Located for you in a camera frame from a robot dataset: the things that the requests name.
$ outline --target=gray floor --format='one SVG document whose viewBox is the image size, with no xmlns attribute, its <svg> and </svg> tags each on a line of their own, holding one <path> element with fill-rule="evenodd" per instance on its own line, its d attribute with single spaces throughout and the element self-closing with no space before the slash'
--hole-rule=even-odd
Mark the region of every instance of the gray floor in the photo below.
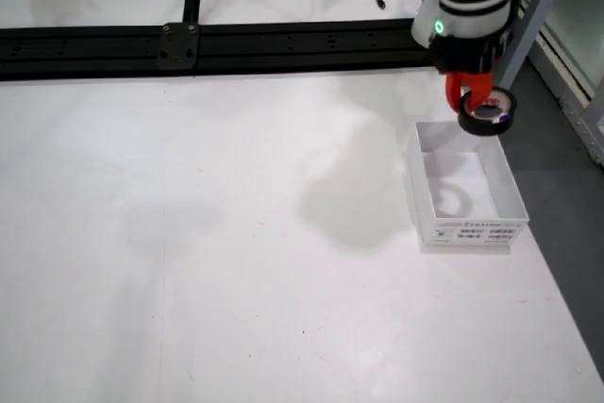
<svg viewBox="0 0 604 403">
<path fill-rule="evenodd" d="M 532 232 L 604 377 L 604 170 L 529 63 L 512 91 L 519 108 L 501 141 Z"/>
</svg>

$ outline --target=open cardboard box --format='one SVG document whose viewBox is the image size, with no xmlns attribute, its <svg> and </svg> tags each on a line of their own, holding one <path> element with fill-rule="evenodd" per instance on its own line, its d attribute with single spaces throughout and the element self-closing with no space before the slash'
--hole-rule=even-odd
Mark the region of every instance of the open cardboard box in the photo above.
<svg viewBox="0 0 604 403">
<path fill-rule="evenodd" d="M 426 245 L 510 245 L 529 222 L 497 137 L 416 123 L 407 163 Z"/>
</svg>

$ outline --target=white tabletop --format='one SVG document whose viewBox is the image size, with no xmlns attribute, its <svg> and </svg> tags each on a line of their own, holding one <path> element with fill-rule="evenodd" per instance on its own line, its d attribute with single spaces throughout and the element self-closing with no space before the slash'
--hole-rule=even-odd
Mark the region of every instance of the white tabletop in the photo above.
<svg viewBox="0 0 604 403">
<path fill-rule="evenodd" d="M 386 1 L 202 17 L 419 5 Z M 1 2 L 24 26 L 161 24 L 181 0 Z M 402 149 L 451 117 L 428 70 L 0 85 L 0 401 L 604 401 L 529 231 L 510 255 L 420 250 Z"/>
</svg>

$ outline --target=green indicator light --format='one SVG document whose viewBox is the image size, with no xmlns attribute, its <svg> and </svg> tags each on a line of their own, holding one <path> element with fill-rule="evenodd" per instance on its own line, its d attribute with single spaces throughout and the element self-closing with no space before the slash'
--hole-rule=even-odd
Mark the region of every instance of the green indicator light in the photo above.
<svg viewBox="0 0 604 403">
<path fill-rule="evenodd" d="M 436 33 L 439 35 L 443 35 L 445 33 L 445 25 L 443 24 L 443 21 L 436 21 L 434 23 L 434 30 L 436 30 Z"/>
</svg>

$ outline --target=label on box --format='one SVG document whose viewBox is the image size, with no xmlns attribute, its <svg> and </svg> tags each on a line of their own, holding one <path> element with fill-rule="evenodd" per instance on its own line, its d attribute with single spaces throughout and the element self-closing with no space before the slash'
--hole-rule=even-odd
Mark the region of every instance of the label on box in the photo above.
<svg viewBox="0 0 604 403">
<path fill-rule="evenodd" d="M 522 226 L 497 221 L 446 222 L 436 225 L 429 240 L 432 243 L 507 244 Z"/>
</svg>

